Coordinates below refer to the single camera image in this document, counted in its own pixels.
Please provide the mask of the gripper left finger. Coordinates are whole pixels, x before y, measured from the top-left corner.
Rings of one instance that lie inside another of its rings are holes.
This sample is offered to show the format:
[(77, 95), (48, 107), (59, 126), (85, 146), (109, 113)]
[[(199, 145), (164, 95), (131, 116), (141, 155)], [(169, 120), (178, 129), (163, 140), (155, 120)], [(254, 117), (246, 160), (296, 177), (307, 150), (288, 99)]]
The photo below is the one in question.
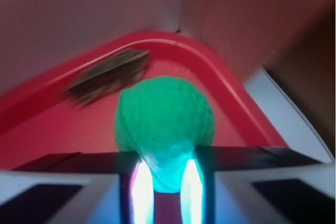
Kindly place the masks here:
[(153, 223), (136, 152), (49, 154), (1, 171), (1, 223)]

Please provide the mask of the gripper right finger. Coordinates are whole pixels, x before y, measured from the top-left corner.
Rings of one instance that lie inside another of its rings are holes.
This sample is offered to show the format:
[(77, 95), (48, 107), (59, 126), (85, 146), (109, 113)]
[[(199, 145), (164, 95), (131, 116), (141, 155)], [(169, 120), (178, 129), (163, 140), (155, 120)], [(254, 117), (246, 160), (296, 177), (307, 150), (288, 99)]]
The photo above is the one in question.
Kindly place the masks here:
[(183, 223), (335, 223), (335, 164), (285, 147), (199, 146), (181, 187)]

